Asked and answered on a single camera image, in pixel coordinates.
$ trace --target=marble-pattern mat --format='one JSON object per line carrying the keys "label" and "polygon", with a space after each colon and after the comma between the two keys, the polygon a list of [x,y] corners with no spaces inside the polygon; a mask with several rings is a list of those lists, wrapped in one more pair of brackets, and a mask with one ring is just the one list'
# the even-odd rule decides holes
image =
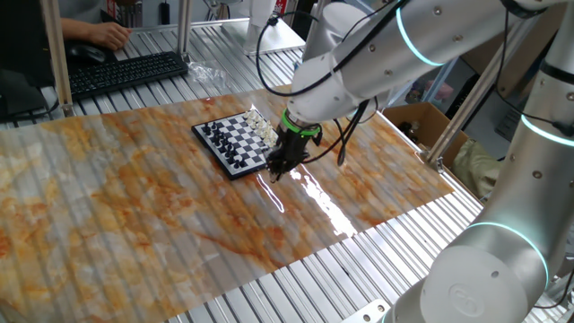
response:
{"label": "marble-pattern mat", "polygon": [[255,91],[0,132],[0,301],[29,322],[157,323],[452,192],[379,116],[342,167],[337,148],[274,184],[228,181],[190,131],[252,107],[276,125],[285,104]]}

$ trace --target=black keyboard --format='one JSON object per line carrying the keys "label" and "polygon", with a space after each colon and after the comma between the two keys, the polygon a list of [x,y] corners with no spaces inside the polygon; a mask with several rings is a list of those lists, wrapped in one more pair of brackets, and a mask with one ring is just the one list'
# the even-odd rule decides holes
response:
{"label": "black keyboard", "polygon": [[181,57],[167,52],[81,68],[69,78],[72,99],[77,100],[185,73]]}

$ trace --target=metal frame pole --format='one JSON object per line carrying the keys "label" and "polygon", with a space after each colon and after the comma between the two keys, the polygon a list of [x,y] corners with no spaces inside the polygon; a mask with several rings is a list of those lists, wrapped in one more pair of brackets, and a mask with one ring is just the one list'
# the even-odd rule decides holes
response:
{"label": "metal frame pole", "polygon": [[191,62],[189,51],[189,32],[191,30],[191,0],[179,0],[179,21],[178,21],[178,54],[185,62]]}
{"label": "metal frame pole", "polygon": [[[507,54],[505,57],[504,64],[507,64],[510,58],[514,55],[528,32],[534,27],[538,17],[534,17],[528,20],[523,20],[516,22],[509,32],[507,41]],[[442,155],[452,144],[454,138],[458,135],[458,132],[462,129],[465,122],[473,114],[474,110],[478,106],[478,103],[483,99],[484,95],[492,87],[496,81],[496,76],[499,71],[500,60],[502,59],[502,46],[496,52],[491,62],[488,64],[484,70],[478,82],[466,97],[465,102],[452,118],[448,124],[445,131],[440,135],[439,140],[430,151],[426,154],[426,161],[432,167],[437,168],[437,170],[442,170]]]}
{"label": "metal frame pole", "polygon": [[54,79],[56,81],[57,99],[66,117],[74,115],[72,109],[72,92],[68,79],[68,64],[65,61],[64,36],[62,34],[62,22],[60,20],[60,8],[57,0],[40,0],[44,23],[48,35]]}

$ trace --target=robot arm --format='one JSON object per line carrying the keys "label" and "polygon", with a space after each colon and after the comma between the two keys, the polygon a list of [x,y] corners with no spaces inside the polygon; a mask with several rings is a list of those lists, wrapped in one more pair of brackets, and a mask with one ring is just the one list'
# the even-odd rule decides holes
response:
{"label": "robot arm", "polygon": [[[348,115],[501,32],[507,9],[512,23],[558,2],[402,0],[373,16],[297,70],[292,91],[302,93],[289,100],[269,170],[279,178],[302,162],[317,123]],[[557,272],[574,218],[574,137],[556,126],[574,125],[574,4],[525,113],[489,204],[384,323],[521,322]]]}
{"label": "robot arm", "polygon": [[[278,148],[268,158],[277,177],[306,157],[313,125],[352,113],[359,104],[407,83],[504,30],[501,0],[401,0],[374,15],[345,42],[309,59],[296,71],[280,125]],[[510,15],[509,23],[518,20]]]}

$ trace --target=black cable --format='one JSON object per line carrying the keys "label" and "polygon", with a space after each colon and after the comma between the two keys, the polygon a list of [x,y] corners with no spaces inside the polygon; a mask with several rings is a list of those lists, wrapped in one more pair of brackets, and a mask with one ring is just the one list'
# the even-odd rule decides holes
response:
{"label": "black cable", "polygon": [[574,277],[574,269],[572,269],[572,272],[570,273],[570,276],[568,277],[568,282],[566,283],[566,286],[564,287],[564,293],[562,294],[562,297],[560,298],[559,301],[557,301],[554,305],[550,305],[550,306],[537,306],[535,305],[535,308],[537,309],[542,309],[542,310],[549,310],[549,309],[553,309],[555,307],[558,307],[562,304],[562,302],[564,300],[566,300],[566,296],[568,295],[568,291],[570,290],[568,287],[570,286],[570,283],[572,282],[572,277]]}
{"label": "black cable", "polygon": [[514,104],[510,104],[510,102],[508,102],[507,100],[505,100],[502,95],[500,95],[499,92],[499,80],[500,80],[500,75],[502,74],[502,68],[504,67],[504,60],[506,59],[506,45],[508,42],[508,37],[509,37],[509,11],[506,11],[506,16],[505,16],[505,20],[504,20],[504,41],[502,43],[502,58],[500,59],[500,65],[499,65],[499,72],[496,74],[496,82],[494,83],[494,89],[496,91],[496,93],[500,96],[500,98],[506,103],[508,104],[513,110],[515,110],[518,114],[523,115],[527,118],[532,118],[534,120],[539,120],[539,121],[543,121],[546,123],[549,123],[551,125],[554,126],[554,122],[552,122],[551,120],[545,119],[545,118],[540,118],[537,116],[533,116],[533,115],[529,115],[523,111],[521,111],[519,108],[515,107]]}
{"label": "black cable", "polygon": [[362,125],[364,123],[367,123],[367,121],[371,120],[373,117],[375,117],[375,115],[378,112],[378,99],[377,97],[375,97],[375,110],[373,111],[373,113],[366,119],[362,120],[361,122],[359,122],[359,125]]}
{"label": "black cable", "polygon": [[389,1],[389,2],[387,2],[385,5],[383,5],[382,7],[380,7],[379,9],[375,10],[374,12],[369,13],[369,14],[367,14],[366,16],[360,18],[360,19],[349,29],[349,31],[347,31],[347,33],[344,35],[344,37],[343,37],[343,39],[341,40],[341,42],[344,42],[344,41],[347,39],[347,37],[349,37],[349,35],[351,35],[351,31],[353,31],[353,30],[359,25],[359,23],[361,23],[362,21],[364,21],[364,20],[367,19],[367,18],[370,18],[370,17],[374,16],[374,15],[377,14],[377,13],[380,13],[383,9],[387,8],[387,6],[388,6],[389,4],[392,4],[392,3],[393,3],[393,1]]}
{"label": "black cable", "polygon": [[344,163],[344,156],[345,156],[345,146],[346,146],[346,142],[344,140],[344,133],[343,133],[343,127],[341,127],[341,124],[339,123],[339,120],[337,119],[333,119],[333,121],[335,122],[335,124],[337,125],[337,129],[339,129],[339,136],[343,138],[343,140],[341,141],[341,150],[339,150],[339,154],[337,155],[337,165],[341,166]]}
{"label": "black cable", "polygon": [[333,72],[332,73],[328,73],[323,75],[323,77],[321,77],[320,79],[318,79],[317,81],[315,81],[313,84],[309,85],[306,88],[303,88],[301,90],[298,90],[296,92],[291,92],[291,93],[283,93],[283,92],[278,92],[275,91],[274,89],[272,89],[269,84],[267,84],[267,82],[265,81],[265,79],[263,78],[263,73],[261,71],[261,65],[259,63],[260,61],[260,56],[259,56],[259,50],[261,48],[261,41],[263,39],[263,35],[265,34],[265,31],[267,30],[267,28],[269,28],[269,26],[273,25],[275,26],[278,23],[278,19],[282,18],[288,14],[295,14],[295,13],[299,13],[299,14],[303,14],[306,17],[313,19],[315,21],[318,22],[318,19],[315,18],[314,16],[312,16],[309,13],[305,13],[302,11],[295,11],[295,12],[289,12],[289,13],[285,13],[283,15],[278,15],[275,16],[271,19],[269,19],[267,21],[267,24],[265,25],[265,27],[263,27],[263,29],[261,30],[261,34],[259,34],[259,39],[257,40],[257,50],[256,50],[256,57],[255,57],[255,61],[256,61],[256,67],[257,67],[257,74],[259,76],[259,80],[261,80],[261,84],[263,84],[263,86],[265,87],[266,90],[268,90],[269,92],[271,92],[274,95],[277,96],[281,96],[281,97],[293,97],[293,96],[297,96],[297,95],[301,95],[304,94],[306,92],[309,92],[313,89],[315,89],[316,87],[318,87],[321,83],[323,83],[324,81],[328,80],[331,75],[333,73],[338,72],[339,70],[341,70],[343,67],[345,67],[355,56],[357,56],[361,50],[363,48],[365,48],[367,46],[367,44],[369,44],[369,42],[371,42],[376,36],[377,34],[383,29],[385,28],[394,18],[395,18],[395,13],[396,10],[399,8],[404,7],[406,4],[408,4],[410,2],[410,0],[403,0],[401,2],[399,2],[398,4],[396,4],[392,10],[390,10],[387,14],[385,14],[385,16],[380,20],[380,22],[378,22],[375,27],[373,27],[372,30],[369,31],[369,33],[367,34],[367,36],[365,36],[365,38],[359,43],[357,44],[357,46],[355,46],[355,48],[353,48],[351,50],[351,52],[345,57],[343,58],[339,64],[337,64],[337,66],[335,66],[335,68],[333,68]]}
{"label": "black cable", "polygon": [[[347,125],[347,128],[340,133],[339,138],[337,138],[337,140],[335,140],[334,143],[332,143],[327,149],[325,149],[320,155],[318,155],[317,157],[313,157],[311,159],[307,159],[306,161],[303,161],[303,164],[308,164],[310,162],[316,162],[319,159],[323,158],[326,154],[328,154],[329,152],[331,152],[336,146],[337,144],[339,144],[339,142],[343,141],[343,145],[346,147],[346,144],[349,142],[349,139],[351,138],[352,132],[354,131],[354,128],[357,127],[359,120],[361,120],[362,114],[365,112],[365,109],[367,108],[367,103],[368,101],[364,101],[359,105],[359,108],[357,110],[357,113],[355,113],[355,115],[352,117],[351,122],[349,123],[349,125]],[[338,120],[334,119],[333,120],[336,124],[339,123]],[[339,151],[339,154],[337,155],[337,164],[339,162],[341,162],[341,164],[343,164],[344,162],[344,151],[346,149],[343,149],[343,153],[341,153],[341,151]]]}
{"label": "black cable", "polygon": [[13,117],[7,117],[7,118],[2,118],[0,119],[0,122],[15,122],[15,121],[28,121],[28,120],[34,120],[37,118],[43,118],[45,117],[48,113],[52,113],[54,112],[54,110],[59,106],[59,101],[56,100],[56,102],[54,103],[54,105],[47,111],[45,112],[40,112],[40,113],[35,113],[35,114],[30,114],[27,116],[13,116]]}
{"label": "black cable", "polygon": [[321,154],[319,154],[316,157],[313,157],[311,159],[307,159],[306,161],[303,161],[303,164],[308,164],[311,162],[316,162],[318,160],[320,160],[321,158],[323,158],[326,154],[328,154],[329,152],[331,152],[333,150],[333,148],[335,148],[337,146],[337,144],[339,144],[339,142],[341,140],[344,139],[344,135],[351,129],[351,124],[349,124],[347,126],[347,128],[343,131],[343,135],[339,135],[339,137],[337,138],[337,140],[335,140],[334,143],[332,143],[327,149],[325,149]]}
{"label": "black cable", "polygon": [[291,14],[302,14],[302,15],[308,17],[309,19],[318,22],[318,19],[315,16],[311,15],[310,13],[303,12],[303,11],[294,11],[294,12],[288,12],[288,13],[277,15],[277,16],[269,19],[267,21],[267,23],[265,24],[265,26],[263,27],[263,29],[261,30],[261,33],[259,34],[259,39],[257,40],[257,49],[255,52],[255,65],[257,68],[257,74],[259,76],[259,80],[261,80],[261,84],[263,84],[263,86],[272,94],[277,95],[277,96],[281,96],[281,97],[291,97],[291,96],[296,96],[296,95],[300,95],[300,94],[309,92],[309,91],[313,90],[314,88],[318,87],[322,82],[326,81],[329,77],[331,77],[331,74],[327,74],[327,75],[321,77],[318,81],[316,81],[313,84],[311,84],[310,86],[308,86],[307,88],[304,88],[304,89],[296,91],[296,92],[291,92],[291,93],[277,92],[274,89],[272,89],[271,86],[269,86],[269,84],[267,84],[267,82],[265,81],[265,78],[263,77],[263,73],[261,71],[261,64],[260,64],[261,57],[259,55],[259,51],[261,48],[261,40],[263,39],[263,35],[265,34],[265,31],[267,30],[267,28],[269,28],[269,26],[275,26],[279,22],[278,21],[279,18],[282,18],[282,17],[287,16],[287,15],[291,15]]}

